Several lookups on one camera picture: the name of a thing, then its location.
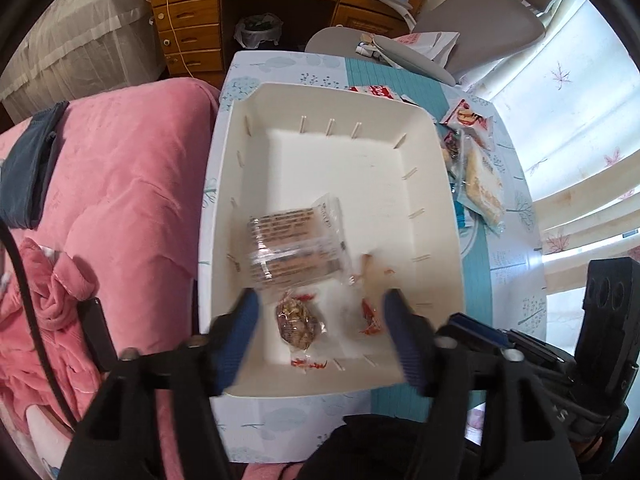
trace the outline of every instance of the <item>plastic tray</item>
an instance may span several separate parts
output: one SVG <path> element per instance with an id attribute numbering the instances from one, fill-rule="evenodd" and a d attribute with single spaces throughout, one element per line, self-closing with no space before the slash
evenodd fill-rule
<path id="1" fill-rule="evenodd" d="M 233 104 L 214 218 L 211 317 L 229 311 L 243 286 L 250 217 L 340 199 L 354 268 L 374 251 L 395 270 L 417 314 L 437 328 L 464 312 L 460 245 L 446 168 L 427 112 L 401 102 L 293 84 L 262 84 Z M 273 305 L 262 315 L 236 384 L 247 397 L 328 394 L 403 381 L 388 335 L 344 329 L 360 301 L 335 280 L 318 304 L 344 357 L 321 370 L 289 363 Z"/>

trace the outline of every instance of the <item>folded clothing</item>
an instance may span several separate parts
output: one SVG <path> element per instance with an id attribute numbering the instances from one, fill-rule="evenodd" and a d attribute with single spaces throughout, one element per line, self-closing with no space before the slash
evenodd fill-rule
<path id="1" fill-rule="evenodd" d="M 62 101 L 35 114 L 2 165 L 0 218 L 10 228 L 34 229 L 40 223 L 58 159 L 54 129 L 68 105 Z"/>
<path id="2" fill-rule="evenodd" d="M 47 355 L 79 420 L 100 386 L 76 311 L 78 301 L 90 297 L 95 285 L 65 253 L 54 264 L 30 238 L 23 240 L 19 251 Z M 65 418 L 40 365 L 23 310 L 18 283 L 12 277 L 0 295 L 0 401 L 16 427 L 28 434 L 26 410 L 31 405 L 50 406 L 61 420 Z"/>

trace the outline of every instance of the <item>bed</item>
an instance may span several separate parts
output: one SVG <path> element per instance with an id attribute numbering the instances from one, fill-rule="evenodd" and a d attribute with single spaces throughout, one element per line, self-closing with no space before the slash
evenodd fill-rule
<path id="1" fill-rule="evenodd" d="M 55 0 L 0 76 L 18 122 L 60 100 L 155 81 L 164 57 L 145 0 Z"/>
<path id="2" fill-rule="evenodd" d="M 27 236 L 64 251 L 97 283 L 118 354 L 169 350 L 192 333 L 202 190 L 219 94 L 205 82 L 173 78 L 73 101 L 56 128 L 63 145 L 42 221 L 37 230 L 13 231 L 18 243 Z M 28 123 L 0 135 L 0 159 Z M 164 465 L 167 478 L 178 479 L 170 419 L 163 397 Z M 30 440 L 13 433 L 38 465 Z"/>

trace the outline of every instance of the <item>table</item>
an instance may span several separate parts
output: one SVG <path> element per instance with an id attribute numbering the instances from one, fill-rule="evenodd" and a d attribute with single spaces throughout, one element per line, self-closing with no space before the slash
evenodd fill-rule
<path id="1" fill-rule="evenodd" d="M 407 0 L 417 16 L 425 0 Z M 215 86 L 240 45 L 236 23 L 253 14 L 272 12 L 283 22 L 280 43 L 295 50 L 330 25 L 366 30 L 396 38 L 409 32 L 391 7 L 377 0 L 149 0 L 154 25 L 172 75 L 188 75 Z"/>
<path id="2" fill-rule="evenodd" d="M 344 89 L 385 84 L 406 94 L 431 115 L 441 118 L 450 102 L 469 99 L 478 113 L 495 118 L 492 154 L 502 174 L 507 213 L 506 228 L 497 236 L 484 224 L 460 232 L 466 312 L 497 328 L 517 328 L 538 338 L 546 332 L 546 286 L 542 244 L 522 167 L 495 107 L 486 101 L 405 70 L 318 54 L 297 52 L 239 52 L 230 64 L 220 96 L 220 111 L 209 153 L 202 202 L 198 297 L 209 305 L 211 290 L 212 220 L 226 126 L 233 101 L 247 97 L 262 82 L 286 82 Z M 206 331 L 209 319 L 200 329 Z M 238 462 L 295 462 L 306 459 L 351 413 L 381 413 L 424 420 L 427 400 L 407 385 L 355 392 L 345 396 L 295 399 L 238 399 L 212 402 L 232 460 Z"/>

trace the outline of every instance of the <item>black cable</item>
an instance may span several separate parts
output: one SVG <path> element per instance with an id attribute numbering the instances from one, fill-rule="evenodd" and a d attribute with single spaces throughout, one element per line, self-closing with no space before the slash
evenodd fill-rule
<path id="1" fill-rule="evenodd" d="M 29 324 L 29 330 L 31 332 L 31 339 L 33 339 L 33 345 L 36 349 L 36 354 L 38 354 L 40 365 L 44 370 L 44 375 L 47 378 L 47 383 L 49 383 L 49 387 L 51 388 L 54 397 L 56 397 L 58 406 L 60 407 L 60 410 L 62 410 L 62 413 L 64 413 L 69 426 L 75 429 L 78 422 L 76 421 L 74 414 L 71 412 L 71 408 L 69 407 L 68 402 L 66 402 L 65 395 L 56 380 L 53 368 L 51 367 L 51 362 L 49 361 L 49 356 L 47 356 L 47 350 L 44 346 L 44 342 L 42 341 L 42 336 L 40 335 L 38 319 L 36 318 L 36 312 L 33 307 L 33 302 L 31 301 L 29 285 L 27 284 L 27 274 L 24 271 L 22 258 L 20 257 L 18 247 L 15 244 L 11 231 L 9 231 L 9 228 L 2 219 L 0 219 L 0 241 L 4 244 L 9 257 L 11 258 L 11 263 L 14 266 L 15 277 L 18 280 L 18 289 L 20 290 L 22 304 L 24 305 L 24 313 L 27 317 L 27 323 Z"/>

